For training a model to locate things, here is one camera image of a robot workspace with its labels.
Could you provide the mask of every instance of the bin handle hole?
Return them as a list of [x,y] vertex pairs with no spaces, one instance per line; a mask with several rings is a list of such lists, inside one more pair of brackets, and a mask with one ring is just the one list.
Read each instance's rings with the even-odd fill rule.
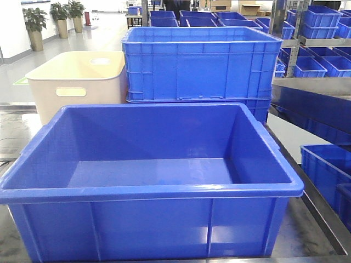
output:
[[84,97],[87,91],[84,88],[64,87],[56,88],[56,95],[58,97]]
[[111,60],[108,58],[96,58],[90,59],[90,63],[93,65],[108,65],[111,63]]

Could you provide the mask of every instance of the small blue bin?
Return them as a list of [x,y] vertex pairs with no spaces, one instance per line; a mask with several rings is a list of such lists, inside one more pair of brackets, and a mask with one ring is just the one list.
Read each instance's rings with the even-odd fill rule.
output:
[[[270,18],[256,18],[256,22],[263,27],[263,32],[268,33],[269,32],[269,23],[270,23]],[[292,35],[294,34],[295,27],[292,25],[289,25],[289,23],[284,21],[284,26],[283,30],[281,33],[281,38],[282,39],[290,39]]]
[[297,58],[294,68],[294,76],[298,78],[324,77],[327,69],[310,56]]
[[322,5],[310,5],[303,13],[303,20],[309,27],[336,27],[342,13]]
[[137,15],[137,14],[138,14],[138,9],[139,9],[140,15],[141,15],[142,12],[143,12],[141,6],[128,7],[128,13],[129,13],[130,15]]
[[322,56],[318,62],[328,70],[328,77],[351,77],[351,61],[343,56]]
[[333,51],[344,56],[345,58],[351,60],[351,47],[334,47]]
[[33,262],[269,256],[302,193],[262,124],[224,103],[64,107],[0,178]]
[[247,20],[242,14],[237,12],[217,12],[215,15],[222,19]]
[[176,19],[151,17],[151,26],[178,27]]
[[315,48],[306,48],[306,51],[312,56],[337,56],[338,54],[330,48],[326,47],[315,47]]
[[351,183],[351,153],[333,144],[301,146],[304,172],[328,204],[338,212],[338,184]]
[[334,38],[338,27],[310,27],[304,24],[301,29],[301,34],[305,38]]
[[262,31],[262,27],[252,20],[218,19],[222,26],[247,26]]
[[184,26],[184,27],[188,26],[188,24],[186,23],[187,18],[212,19],[215,22],[218,19],[213,13],[209,13],[209,12],[192,12],[192,11],[181,10],[179,11],[179,14],[180,14],[180,17],[179,17],[180,26]]
[[351,232],[351,184],[337,185],[337,191],[340,193],[340,205],[337,214]]
[[335,36],[339,36],[341,38],[351,38],[351,17],[340,18]]
[[186,24],[189,27],[215,27],[217,26],[216,22],[213,19],[208,19],[208,18],[186,18],[185,19]]
[[286,21],[292,26],[296,25],[296,10],[286,11]]
[[267,98],[281,39],[249,27],[135,27],[122,39],[134,101]]
[[171,18],[176,19],[176,15],[173,11],[150,11],[152,18]]

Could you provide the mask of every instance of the red object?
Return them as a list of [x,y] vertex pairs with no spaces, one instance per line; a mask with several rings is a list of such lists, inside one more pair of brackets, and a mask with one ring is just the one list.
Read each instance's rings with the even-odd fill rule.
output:
[[89,12],[84,12],[84,16],[86,18],[86,26],[90,26],[90,16]]

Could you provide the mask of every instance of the beige plastic bin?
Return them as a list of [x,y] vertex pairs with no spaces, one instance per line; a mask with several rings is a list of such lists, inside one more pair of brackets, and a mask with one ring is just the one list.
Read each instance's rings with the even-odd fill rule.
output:
[[43,125],[65,105],[126,102],[123,52],[61,53],[26,77]]

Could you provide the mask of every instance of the polished floor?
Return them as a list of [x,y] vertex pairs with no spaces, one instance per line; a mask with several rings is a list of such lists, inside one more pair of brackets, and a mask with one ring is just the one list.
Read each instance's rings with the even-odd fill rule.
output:
[[70,30],[68,39],[56,38],[45,43],[42,52],[32,52],[12,64],[0,65],[0,104],[34,102],[29,85],[13,83],[62,52],[122,50],[121,38],[127,32],[125,15],[100,13],[98,18],[92,20],[92,26],[85,27],[83,33]]

